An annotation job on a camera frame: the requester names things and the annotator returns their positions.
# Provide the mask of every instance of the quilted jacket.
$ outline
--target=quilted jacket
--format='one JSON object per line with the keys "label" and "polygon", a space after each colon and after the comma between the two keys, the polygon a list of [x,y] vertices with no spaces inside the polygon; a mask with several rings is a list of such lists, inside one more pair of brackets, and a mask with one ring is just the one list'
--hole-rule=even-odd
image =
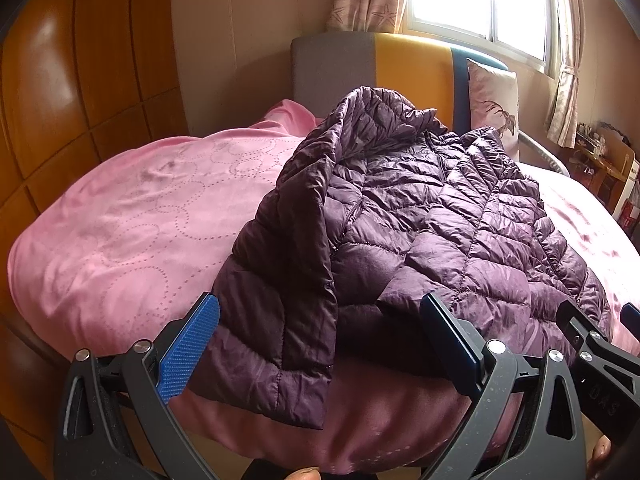
{"label": "quilted jacket", "polygon": [[191,378],[209,399],[321,428],[336,352],[439,374],[418,305],[434,292],[485,338],[572,350],[570,298],[609,333],[602,285],[492,128],[359,88],[284,165],[213,286],[220,325]]}

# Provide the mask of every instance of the silver bolt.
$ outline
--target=silver bolt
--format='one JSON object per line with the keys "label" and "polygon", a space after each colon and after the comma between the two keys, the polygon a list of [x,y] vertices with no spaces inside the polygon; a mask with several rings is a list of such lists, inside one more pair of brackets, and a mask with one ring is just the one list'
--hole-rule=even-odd
{"label": "silver bolt", "polygon": [[76,352],[76,361],[86,361],[89,358],[89,355],[91,355],[91,352],[89,352],[86,348],[78,350]]}
{"label": "silver bolt", "polygon": [[141,339],[135,345],[133,345],[133,351],[137,354],[145,354],[151,348],[151,341],[147,341],[146,339]]}
{"label": "silver bolt", "polygon": [[486,347],[491,351],[492,354],[504,354],[507,347],[504,345],[502,341],[498,341],[497,339],[491,339],[486,344]]}
{"label": "silver bolt", "polygon": [[562,359],[564,359],[562,357],[562,352],[559,352],[558,350],[550,350],[549,357],[556,363],[559,363],[560,361],[562,361]]}

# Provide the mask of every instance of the pink bedspread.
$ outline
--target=pink bedspread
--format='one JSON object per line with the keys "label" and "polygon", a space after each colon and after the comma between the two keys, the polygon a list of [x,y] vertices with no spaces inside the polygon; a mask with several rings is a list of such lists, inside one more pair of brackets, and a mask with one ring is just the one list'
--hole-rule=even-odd
{"label": "pink bedspread", "polygon": [[[18,309],[67,358],[85,346],[111,354],[154,338],[210,289],[236,234],[315,124],[306,109],[285,101],[251,128],[159,140],[108,160],[14,244],[8,273]],[[580,184],[522,168],[540,182],[549,216],[602,280],[616,313],[614,343],[638,353],[618,313],[626,301],[640,304],[632,275],[640,256]],[[432,453],[468,401],[445,380],[338,358],[322,431],[286,426],[188,389],[170,406],[187,430],[244,456],[347,473],[386,470]]]}

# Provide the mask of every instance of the window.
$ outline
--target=window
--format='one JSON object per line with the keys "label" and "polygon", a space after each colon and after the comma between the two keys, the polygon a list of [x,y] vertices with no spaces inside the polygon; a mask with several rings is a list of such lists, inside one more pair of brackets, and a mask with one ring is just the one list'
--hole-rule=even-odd
{"label": "window", "polygon": [[550,0],[409,0],[406,28],[506,54],[544,68]]}

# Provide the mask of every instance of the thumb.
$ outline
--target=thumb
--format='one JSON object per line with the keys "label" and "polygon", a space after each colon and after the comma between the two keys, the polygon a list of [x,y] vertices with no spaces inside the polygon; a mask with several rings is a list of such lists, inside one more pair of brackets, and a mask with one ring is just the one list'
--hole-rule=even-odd
{"label": "thumb", "polygon": [[317,467],[307,467],[294,471],[285,480],[321,480],[321,477]]}

